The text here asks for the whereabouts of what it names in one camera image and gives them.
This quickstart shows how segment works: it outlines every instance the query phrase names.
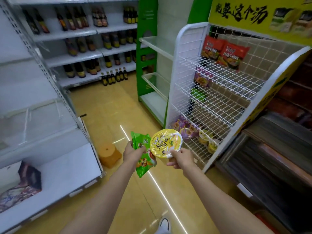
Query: person's left arm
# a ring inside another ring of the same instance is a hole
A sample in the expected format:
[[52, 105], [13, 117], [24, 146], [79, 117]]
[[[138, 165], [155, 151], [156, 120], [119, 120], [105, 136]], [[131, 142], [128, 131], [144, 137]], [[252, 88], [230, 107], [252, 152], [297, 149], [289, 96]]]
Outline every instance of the person's left arm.
[[129, 141], [124, 150], [124, 162], [60, 234], [106, 234], [136, 164], [145, 151], [145, 147], [134, 150], [132, 142]]

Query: shiny floor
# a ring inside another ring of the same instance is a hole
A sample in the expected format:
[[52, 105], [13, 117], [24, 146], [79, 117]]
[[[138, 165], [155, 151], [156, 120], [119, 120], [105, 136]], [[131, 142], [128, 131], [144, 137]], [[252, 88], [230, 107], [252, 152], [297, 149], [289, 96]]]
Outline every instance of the shiny floor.
[[[73, 89], [71, 98], [77, 114], [87, 114], [83, 119], [95, 148], [111, 142], [122, 153], [131, 131], [152, 136], [162, 129], [138, 102], [135, 74], [115, 85], [104, 87], [101, 82], [95, 82]], [[100, 182], [58, 202], [17, 233], [58, 233], [121, 163], [118, 161], [112, 169], [104, 168], [107, 175]], [[216, 168], [210, 169], [207, 176], [226, 193], [234, 187]], [[158, 160], [158, 165], [142, 178], [133, 173], [109, 234], [154, 233], [163, 215], [171, 221], [173, 234], [219, 233], [182, 171], [166, 167]]]

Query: person's right hand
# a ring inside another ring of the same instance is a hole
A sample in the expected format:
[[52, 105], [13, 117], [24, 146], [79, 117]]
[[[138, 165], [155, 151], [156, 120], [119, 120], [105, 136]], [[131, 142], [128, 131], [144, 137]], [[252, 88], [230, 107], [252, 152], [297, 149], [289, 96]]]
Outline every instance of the person's right hand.
[[182, 148], [180, 151], [171, 150], [170, 153], [173, 158], [169, 159], [167, 166], [184, 170], [189, 166], [195, 165], [193, 154], [188, 149]]

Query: person's right arm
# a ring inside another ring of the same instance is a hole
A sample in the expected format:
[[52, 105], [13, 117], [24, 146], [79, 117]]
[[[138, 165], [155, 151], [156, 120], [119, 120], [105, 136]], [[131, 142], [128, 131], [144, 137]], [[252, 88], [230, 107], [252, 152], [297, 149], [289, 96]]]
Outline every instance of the person's right arm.
[[167, 163], [183, 174], [193, 185], [214, 224], [221, 234], [273, 234], [273, 232], [244, 206], [220, 190], [196, 166], [192, 152], [171, 151], [174, 159]]

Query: forearm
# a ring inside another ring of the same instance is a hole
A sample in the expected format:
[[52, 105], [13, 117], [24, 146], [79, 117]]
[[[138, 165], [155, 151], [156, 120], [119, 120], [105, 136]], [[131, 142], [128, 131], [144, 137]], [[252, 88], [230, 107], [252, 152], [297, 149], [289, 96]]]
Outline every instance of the forearm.
[[214, 185], [196, 166], [184, 170], [216, 227], [223, 234], [271, 234], [244, 206]]
[[60, 234], [106, 234], [134, 169], [124, 162]]

